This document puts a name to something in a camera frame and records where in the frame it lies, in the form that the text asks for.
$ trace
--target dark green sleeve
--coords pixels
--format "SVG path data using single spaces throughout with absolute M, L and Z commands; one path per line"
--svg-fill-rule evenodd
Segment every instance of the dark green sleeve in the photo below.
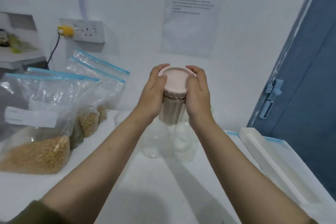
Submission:
M 47 206 L 41 201 L 32 201 L 22 212 L 9 224 L 70 224 L 65 221 L 61 215 Z

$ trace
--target hand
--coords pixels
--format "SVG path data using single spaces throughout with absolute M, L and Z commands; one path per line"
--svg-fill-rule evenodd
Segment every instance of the hand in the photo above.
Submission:
M 142 116 L 148 117 L 150 122 L 159 115 L 161 110 L 163 91 L 165 89 L 167 76 L 158 76 L 158 73 L 162 68 L 167 66 L 169 66 L 169 64 L 161 64 L 152 69 L 148 82 L 143 88 L 139 102 L 134 109 Z
M 194 129 L 195 126 L 205 121 L 213 121 L 210 106 L 210 92 L 207 77 L 204 70 L 197 66 L 185 66 L 196 74 L 189 75 L 187 79 L 187 113 L 189 123 Z

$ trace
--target yellow plug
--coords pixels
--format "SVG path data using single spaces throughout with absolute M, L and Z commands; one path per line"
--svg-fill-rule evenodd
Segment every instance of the yellow plug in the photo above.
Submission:
M 74 29 L 67 25 L 61 25 L 57 27 L 57 32 L 61 36 L 67 36 L 67 37 L 73 37 L 74 35 Z

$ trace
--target person's left hand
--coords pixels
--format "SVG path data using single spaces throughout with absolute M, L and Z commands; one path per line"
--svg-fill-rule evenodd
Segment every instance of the person's left hand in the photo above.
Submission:
M 169 64 L 161 64 L 152 69 L 148 82 L 142 90 L 139 102 L 134 110 L 149 118 L 150 122 L 159 115 L 163 90 L 167 81 L 167 76 L 158 76 L 160 70 Z

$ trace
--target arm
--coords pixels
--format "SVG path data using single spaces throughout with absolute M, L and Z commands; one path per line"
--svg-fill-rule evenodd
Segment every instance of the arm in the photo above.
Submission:
M 65 220 L 94 223 L 145 128 L 159 114 L 166 76 L 150 73 L 132 113 L 73 171 L 42 198 L 43 203 Z
M 205 73 L 187 66 L 197 77 L 187 83 L 190 125 L 243 224 L 308 224 L 310 217 L 264 176 L 213 120 Z

